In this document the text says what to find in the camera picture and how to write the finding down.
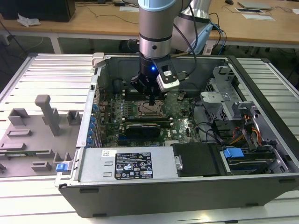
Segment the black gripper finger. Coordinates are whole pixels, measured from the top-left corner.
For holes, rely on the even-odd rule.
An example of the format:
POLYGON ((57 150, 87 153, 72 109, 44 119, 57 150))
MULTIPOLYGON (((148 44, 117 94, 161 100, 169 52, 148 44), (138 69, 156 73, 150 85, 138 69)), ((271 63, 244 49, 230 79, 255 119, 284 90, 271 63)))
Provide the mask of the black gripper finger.
POLYGON ((152 105, 152 90, 151 90, 151 88, 143 87, 142 95, 144 96, 145 99, 147 99, 149 101, 149 104, 152 105))
POLYGON ((156 100, 164 100, 165 93, 161 92, 161 90, 153 90, 152 91, 152 105, 155 103, 156 100))

